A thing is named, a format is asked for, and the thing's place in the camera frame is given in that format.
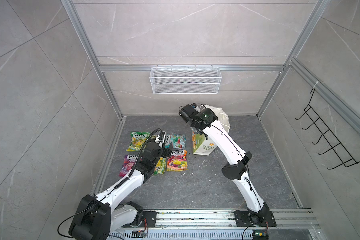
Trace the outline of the orange pink Fox's candy bag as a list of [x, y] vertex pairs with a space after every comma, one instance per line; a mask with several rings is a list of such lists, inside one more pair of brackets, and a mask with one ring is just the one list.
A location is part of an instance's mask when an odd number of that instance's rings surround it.
[[188, 169], [187, 151], [172, 151], [167, 160], [167, 172], [181, 172]]

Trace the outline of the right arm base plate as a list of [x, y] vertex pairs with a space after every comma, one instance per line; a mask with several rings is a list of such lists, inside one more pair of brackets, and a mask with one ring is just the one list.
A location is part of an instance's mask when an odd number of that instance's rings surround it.
[[254, 213], [252, 211], [239, 211], [234, 213], [234, 219], [237, 227], [276, 227], [277, 223], [271, 211], [266, 214], [259, 211]]

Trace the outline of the purple snack packet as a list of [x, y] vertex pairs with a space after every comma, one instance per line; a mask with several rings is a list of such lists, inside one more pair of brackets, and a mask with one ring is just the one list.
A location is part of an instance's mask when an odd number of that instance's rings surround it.
[[119, 177], [124, 177], [135, 165], [137, 155], [125, 155], [122, 169], [120, 170]]

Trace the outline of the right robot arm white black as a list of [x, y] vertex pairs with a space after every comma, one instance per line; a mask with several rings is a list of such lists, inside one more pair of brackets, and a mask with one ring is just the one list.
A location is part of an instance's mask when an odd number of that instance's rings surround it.
[[222, 173], [237, 186], [248, 209], [246, 217], [244, 212], [235, 211], [238, 223], [248, 220], [250, 226], [276, 227], [272, 211], [250, 180], [247, 165], [252, 154], [235, 143], [210, 108], [205, 107], [201, 110], [196, 104], [181, 106], [179, 115], [195, 132], [214, 141], [226, 157], [227, 163], [223, 166]]

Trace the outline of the white floral paper bag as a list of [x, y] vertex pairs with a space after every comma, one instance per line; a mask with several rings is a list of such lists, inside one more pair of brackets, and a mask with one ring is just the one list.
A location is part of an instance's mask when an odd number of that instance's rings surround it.
[[213, 107], [209, 105], [196, 104], [196, 110], [201, 112], [202, 110], [209, 108], [218, 117], [217, 125], [213, 123], [211, 127], [206, 127], [206, 135], [201, 135], [197, 131], [192, 130], [193, 141], [193, 154], [209, 156], [211, 152], [218, 148], [216, 140], [222, 140], [225, 138], [224, 134], [228, 135], [231, 124], [229, 123], [229, 116], [223, 111], [222, 108]]

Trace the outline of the teal snack packet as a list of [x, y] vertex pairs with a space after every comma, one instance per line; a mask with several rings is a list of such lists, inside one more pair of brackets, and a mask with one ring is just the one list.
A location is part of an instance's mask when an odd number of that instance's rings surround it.
[[165, 138], [165, 148], [173, 146], [174, 149], [184, 150], [186, 148], [185, 135], [168, 134]]

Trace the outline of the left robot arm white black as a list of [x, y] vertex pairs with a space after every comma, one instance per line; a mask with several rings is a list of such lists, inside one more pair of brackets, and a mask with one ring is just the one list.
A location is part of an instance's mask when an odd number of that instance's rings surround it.
[[144, 141], [136, 162], [130, 171], [105, 191], [84, 196], [69, 218], [72, 220], [66, 238], [75, 240], [105, 240], [109, 234], [124, 225], [138, 225], [143, 209], [132, 202], [120, 203], [135, 189], [142, 186], [154, 173], [161, 157], [169, 156], [165, 148], [165, 133], [154, 130]]

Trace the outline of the green Fox's candy bag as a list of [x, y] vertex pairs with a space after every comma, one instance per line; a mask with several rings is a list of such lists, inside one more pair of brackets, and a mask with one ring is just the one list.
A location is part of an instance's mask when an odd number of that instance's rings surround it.
[[158, 175], [158, 174], [163, 175], [166, 171], [166, 167], [167, 167], [167, 159], [160, 158], [158, 163], [155, 166], [154, 175]]
[[148, 139], [150, 132], [131, 132], [131, 143], [127, 148], [127, 152], [138, 152], [142, 145]]

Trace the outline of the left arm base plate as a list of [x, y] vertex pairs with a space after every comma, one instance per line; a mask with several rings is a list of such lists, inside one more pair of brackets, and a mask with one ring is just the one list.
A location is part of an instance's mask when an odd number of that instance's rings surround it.
[[135, 228], [154, 228], [157, 221], [157, 212], [155, 211], [140, 211], [137, 213], [135, 220], [130, 224]]

